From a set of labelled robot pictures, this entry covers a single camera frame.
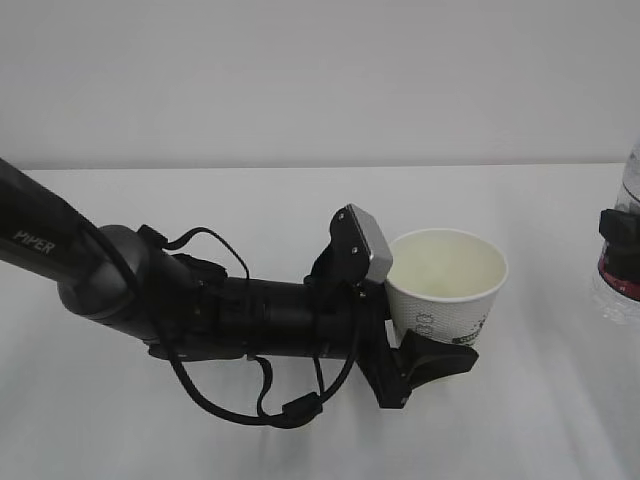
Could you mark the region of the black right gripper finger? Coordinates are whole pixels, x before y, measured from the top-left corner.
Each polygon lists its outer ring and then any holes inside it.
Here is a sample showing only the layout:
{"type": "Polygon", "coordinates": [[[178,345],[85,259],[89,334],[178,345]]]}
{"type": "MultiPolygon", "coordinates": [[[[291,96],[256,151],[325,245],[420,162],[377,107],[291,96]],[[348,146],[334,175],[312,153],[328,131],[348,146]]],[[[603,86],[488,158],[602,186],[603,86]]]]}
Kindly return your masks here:
{"type": "Polygon", "coordinates": [[[616,209],[601,211],[599,233],[604,250],[599,271],[605,279],[639,284],[639,215],[616,209]]]}

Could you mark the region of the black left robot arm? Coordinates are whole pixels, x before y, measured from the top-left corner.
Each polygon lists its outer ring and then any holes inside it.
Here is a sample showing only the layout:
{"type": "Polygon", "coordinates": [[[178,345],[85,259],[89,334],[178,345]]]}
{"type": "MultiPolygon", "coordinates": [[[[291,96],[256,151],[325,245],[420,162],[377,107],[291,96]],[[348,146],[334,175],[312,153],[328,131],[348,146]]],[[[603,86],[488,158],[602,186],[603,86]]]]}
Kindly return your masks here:
{"type": "Polygon", "coordinates": [[[468,372],[477,361],[466,343],[414,332],[392,347],[385,287],[392,257],[380,227],[349,204],[334,214],[329,232],[302,283],[235,278],[184,253],[191,232],[169,240],[146,225],[97,227],[13,165],[1,166],[2,260],[54,281],[68,311],[142,341],[151,356],[170,363],[199,407],[241,425],[292,429],[311,421],[353,368],[362,371],[381,408],[400,409],[414,389],[468,372]],[[277,414],[258,408],[252,415],[207,400],[185,368],[253,360],[268,392],[273,356],[343,365],[330,385],[277,414]]]}

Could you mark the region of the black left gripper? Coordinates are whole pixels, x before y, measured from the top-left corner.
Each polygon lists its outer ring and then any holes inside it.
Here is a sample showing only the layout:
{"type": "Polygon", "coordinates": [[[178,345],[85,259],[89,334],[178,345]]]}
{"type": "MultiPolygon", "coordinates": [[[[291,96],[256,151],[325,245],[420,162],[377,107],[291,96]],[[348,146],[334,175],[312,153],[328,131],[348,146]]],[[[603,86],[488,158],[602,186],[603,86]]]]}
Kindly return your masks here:
{"type": "Polygon", "coordinates": [[[369,278],[366,260],[325,249],[304,285],[311,299],[313,331],[324,343],[323,354],[349,360],[364,375],[378,406],[399,410],[406,406],[411,390],[469,372],[479,354],[472,347],[442,343],[408,330],[396,358],[386,330],[390,312],[384,281],[389,270],[385,265],[380,277],[369,278]]]}

